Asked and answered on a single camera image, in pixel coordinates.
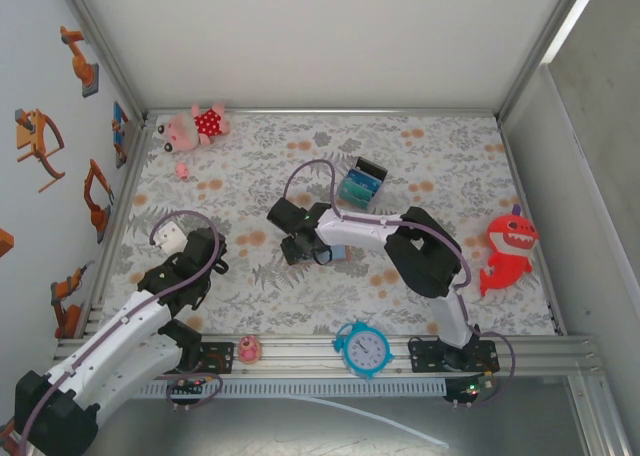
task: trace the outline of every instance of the small pink toy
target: small pink toy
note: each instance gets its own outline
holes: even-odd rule
[[[260,341],[253,336],[244,336],[238,342],[238,360],[244,364],[253,364],[262,358]]]
[[[166,133],[169,140],[164,145],[164,150],[168,152],[190,151],[198,144],[208,146],[211,144],[210,137],[227,134],[229,131],[231,127],[224,117],[222,104],[215,104],[202,114],[200,108],[194,104],[191,107],[191,115],[179,113],[171,118],[166,126],[158,126],[158,132]]]
[[[176,174],[181,180],[185,181],[189,177],[189,168],[184,163],[178,163],[176,164]]]

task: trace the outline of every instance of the stuffed pig toy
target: stuffed pig toy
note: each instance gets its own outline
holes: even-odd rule
[[[198,144],[208,146],[209,138],[231,131],[229,121],[224,117],[224,106],[215,104],[211,109],[200,114],[197,105],[191,107],[191,115],[176,114],[166,125],[158,126],[160,134],[166,134],[169,140],[164,145],[165,151],[189,151]]]

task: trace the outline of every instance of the red polka dot dress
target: red polka dot dress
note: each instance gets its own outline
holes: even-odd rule
[[[222,134],[222,131],[220,131],[220,115],[213,109],[197,116],[195,122],[200,134],[206,134],[209,137]]]

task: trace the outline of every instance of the red shark toy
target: red shark toy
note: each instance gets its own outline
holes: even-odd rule
[[[540,239],[533,223],[520,216],[520,206],[511,214],[494,219],[487,228],[493,254],[489,257],[490,273],[480,270],[480,292],[503,289],[516,283],[522,273],[533,271],[531,252]]]

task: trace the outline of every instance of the table surface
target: table surface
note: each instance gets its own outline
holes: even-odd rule
[[[161,116],[158,123],[169,116]],[[332,334],[362,320],[387,334],[435,334],[427,300],[409,290],[386,254],[350,248],[349,261],[288,266],[284,237],[266,220],[291,172],[309,159],[332,161],[338,180],[363,156],[389,174],[370,212],[420,206],[460,243],[473,274],[462,291],[471,320],[505,334],[554,334],[540,263],[511,288],[479,291],[478,271],[490,255],[487,225],[518,202],[493,118],[329,114],[232,114],[232,131],[209,147],[166,153],[155,132],[119,254],[104,297],[104,316],[122,306],[143,273],[164,257],[148,243],[154,223],[172,210],[194,209],[226,236],[230,270],[213,273],[196,312],[180,319],[202,333]],[[189,167],[180,180],[178,162]],[[329,200],[329,173],[303,170],[291,199],[309,208]],[[344,209],[357,210],[346,203]],[[177,220],[186,231],[203,226]]]

